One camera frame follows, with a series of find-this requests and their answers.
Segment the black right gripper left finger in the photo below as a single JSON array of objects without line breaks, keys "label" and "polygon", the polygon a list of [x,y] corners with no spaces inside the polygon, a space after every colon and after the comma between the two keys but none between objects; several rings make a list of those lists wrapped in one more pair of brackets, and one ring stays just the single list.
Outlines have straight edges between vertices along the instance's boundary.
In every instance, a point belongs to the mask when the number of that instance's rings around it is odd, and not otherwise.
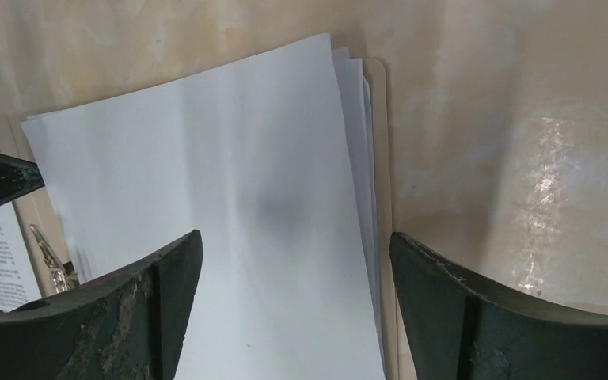
[{"label": "black right gripper left finger", "polygon": [[0,379],[171,379],[203,261],[198,230],[72,290],[0,311]]}]

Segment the white paper sheet stack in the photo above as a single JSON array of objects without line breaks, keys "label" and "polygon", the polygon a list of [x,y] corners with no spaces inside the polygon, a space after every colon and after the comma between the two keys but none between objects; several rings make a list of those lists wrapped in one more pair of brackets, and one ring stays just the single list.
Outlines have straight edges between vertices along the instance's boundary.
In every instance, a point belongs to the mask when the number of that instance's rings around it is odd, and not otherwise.
[{"label": "white paper sheet stack", "polygon": [[179,379],[382,379],[369,86],[319,34],[22,123],[84,281],[198,230]]}]

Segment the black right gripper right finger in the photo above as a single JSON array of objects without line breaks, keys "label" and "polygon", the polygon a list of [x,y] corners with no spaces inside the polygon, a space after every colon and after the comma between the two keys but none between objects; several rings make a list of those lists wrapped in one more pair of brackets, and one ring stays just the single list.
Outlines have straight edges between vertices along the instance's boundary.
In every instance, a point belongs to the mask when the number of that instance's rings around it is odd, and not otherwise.
[{"label": "black right gripper right finger", "polygon": [[562,306],[394,233],[393,281],[420,379],[608,379],[608,315]]}]

